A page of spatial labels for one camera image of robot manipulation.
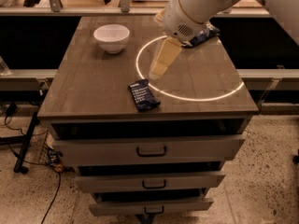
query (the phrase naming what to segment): bowl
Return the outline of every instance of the bowl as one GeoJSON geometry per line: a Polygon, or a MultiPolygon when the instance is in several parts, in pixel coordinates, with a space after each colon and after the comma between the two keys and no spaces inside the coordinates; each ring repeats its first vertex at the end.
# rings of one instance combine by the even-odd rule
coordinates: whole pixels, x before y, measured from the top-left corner
{"type": "Polygon", "coordinates": [[[121,52],[129,41],[129,35],[130,30],[119,24],[101,26],[93,33],[98,45],[110,54],[121,52]]]}

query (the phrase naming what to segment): black handle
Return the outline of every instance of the black handle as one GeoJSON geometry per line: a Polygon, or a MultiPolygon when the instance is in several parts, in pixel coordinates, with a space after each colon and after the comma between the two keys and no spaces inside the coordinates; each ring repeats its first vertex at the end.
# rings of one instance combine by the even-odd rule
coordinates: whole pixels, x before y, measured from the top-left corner
{"type": "Polygon", "coordinates": [[[166,187],[166,180],[164,180],[164,184],[160,187],[146,187],[145,181],[142,180],[143,189],[164,189],[166,187]]]}
{"type": "Polygon", "coordinates": [[[136,153],[139,157],[142,157],[142,158],[163,157],[167,154],[167,147],[164,146],[164,152],[163,153],[158,153],[158,154],[142,154],[142,153],[140,153],[140,148],[137,147],[136,153]]]}
{"type": "Polygon", "coordinates": [[[147,215],[152,215],[152,214],[162,214],[164,212],[164,206],[162,206],[162,211],[161,212],[154,212],[154,213],[149,213],[147,211],[147,207],[144,208],[144,213],[147,215]]]}

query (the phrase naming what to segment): cabinet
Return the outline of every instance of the cabinet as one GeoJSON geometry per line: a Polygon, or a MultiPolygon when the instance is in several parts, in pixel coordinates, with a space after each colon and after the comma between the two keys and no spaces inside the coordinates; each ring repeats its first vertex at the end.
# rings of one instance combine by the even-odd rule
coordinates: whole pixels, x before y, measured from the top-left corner
{"type": "MultiPolygon", "coordinates": [[[[221,168],[241,148],[257,111],[216,37],[182,54],[201,65],[200,74],[185,65],[188,77],[164,85],[172,93],[220,99],[179,100],[153,89],[161,105],[138,112],[128,90],[140,79],[136,55],[159,35],[151,16],[83,18],[38,113],[64,164],[77,171],[79,189],[94,197],[89,209],[95,216],[130,214],[143,222],[140,215],[207,210],[213,201],[206,194],[225,177],[221,168]],[[131,31],[117,55],[100,50],[90,36],[112,22],[131,31]]],[[[151,61],[150,53],[140,61],[151,61]]]]}

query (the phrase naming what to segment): robotic arm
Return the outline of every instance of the robotic arm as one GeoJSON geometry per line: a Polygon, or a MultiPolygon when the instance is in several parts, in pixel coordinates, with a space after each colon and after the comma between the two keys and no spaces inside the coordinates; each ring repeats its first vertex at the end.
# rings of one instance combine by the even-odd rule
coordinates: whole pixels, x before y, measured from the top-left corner
{"type": "MultiPolygon", "coordinates": [[[[163,14],[167,35],[186,42],[206,27],[206,22],[240,0],[170,0],[163,14]]],[[[299,0],[256,0],[299,45],[299,0]]]]}

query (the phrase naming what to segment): drawer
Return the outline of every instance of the drawer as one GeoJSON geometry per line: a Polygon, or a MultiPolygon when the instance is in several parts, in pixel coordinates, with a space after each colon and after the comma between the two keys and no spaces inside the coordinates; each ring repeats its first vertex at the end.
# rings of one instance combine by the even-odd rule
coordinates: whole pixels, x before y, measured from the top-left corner
{"type": "Polygon", "coordinates": [[[244,143],[242,134],[196,137],[55,141],[68,166],[230,161],[244,143]]]}
{"type": "Polygon", "coordinates": [[[103,201],[89,206],[94,216],[105,215],[142,215],[183,211],[207,210],[213,204],[205,199],[199,189],[169,190],[146,192],[110,193],[103,195],[103,201]]]}
{"type": "Polygon", "coordinates": [[[216,188],[223,178],[223,172],[79,176],[76,177],[76,183],[82,192],[104,193],[114,191],[216,188]]]}

